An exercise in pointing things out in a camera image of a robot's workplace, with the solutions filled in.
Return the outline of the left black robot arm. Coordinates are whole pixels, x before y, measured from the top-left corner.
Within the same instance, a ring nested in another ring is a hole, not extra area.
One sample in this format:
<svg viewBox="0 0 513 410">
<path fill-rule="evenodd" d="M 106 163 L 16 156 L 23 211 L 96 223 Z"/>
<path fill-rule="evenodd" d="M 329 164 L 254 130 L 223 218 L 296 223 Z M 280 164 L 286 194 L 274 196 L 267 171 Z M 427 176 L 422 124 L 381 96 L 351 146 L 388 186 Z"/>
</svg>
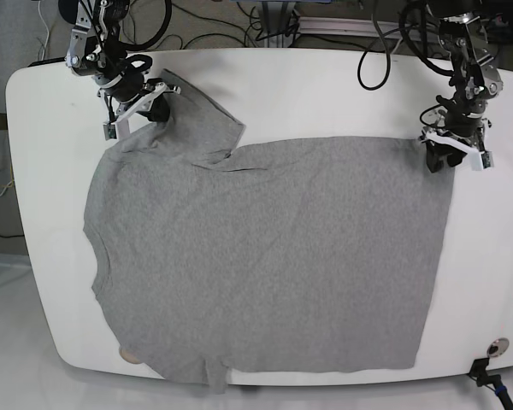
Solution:
<svg viewBox="0 0 513 410">
<path fill-rule="evenodd" d="M 350 118 L 368 118 L 383 125 L 386 115 L 406 108 L 408 98 L 419 92 L 416 80 L 403 71 L 404 80 L 395 85 L 399 93 L 384 91 L 395 67 L 388 46 L 389 32 L 377 20 L 379 2 L 372 3 L 369 24 L 374 29 L 373 43 L 354 50 L 233 48 L 232 54 L 250 62 L 257 71 L 270 68 L 272 74 L 287 70 L 287 60 L 295 59 L 295 68 L 307 68 L 308 76 L 297 84 L 297 91 L 316 90 L 317 109 L 343 110 Z M 487 49 L 479 1 L 408 1 L 398 12 L 395 32 L 411 51 L 404 62 L 420 62 L 436 75 L 448 79 L 452 97 L 436 97 L 433 122 L 423 122 L 419 138 L 426 148 L 427 168 L 431 173 L 443 167 L 456 167 L 463 159 L 476 162 L 479 169 L 492 166 L 486 149 L 488 126 L 484 117 L 489 100 L 503 89 L 503 82 Z M 365 85 L 363 65 L 374 43 L 381 45 L 385 57 L 384 77 L 377 85 Z"/>
</svg>

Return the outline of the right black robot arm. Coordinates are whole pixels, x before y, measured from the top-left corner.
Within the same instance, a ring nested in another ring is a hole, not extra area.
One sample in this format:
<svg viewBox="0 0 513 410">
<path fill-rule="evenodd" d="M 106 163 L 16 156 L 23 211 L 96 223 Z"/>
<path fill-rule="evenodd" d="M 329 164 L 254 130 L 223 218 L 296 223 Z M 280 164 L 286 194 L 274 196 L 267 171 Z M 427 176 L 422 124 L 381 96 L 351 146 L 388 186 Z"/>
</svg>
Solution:
<svg viewBox="0 0 513 410">
<path fill-rule="evenodd" d="M 144 44 L 119 40 L 127 1 L 81 1 L 66 61 L 73 73 L 91 76 L 109 119 L 104 135 L 114 139 L 93 176 L 96 181 L 188 179 L 195 172 L 272 172 L 318 154 L 379 158 L 412 153 L 411 143 L 388 138 L 308 138 L 239 146 L 245 125 L 213 98 L 176 73 L 144 75 L 153 60 L 144 50 L 166 32 L 173 4 L 156 35 Z"/>
</svg>

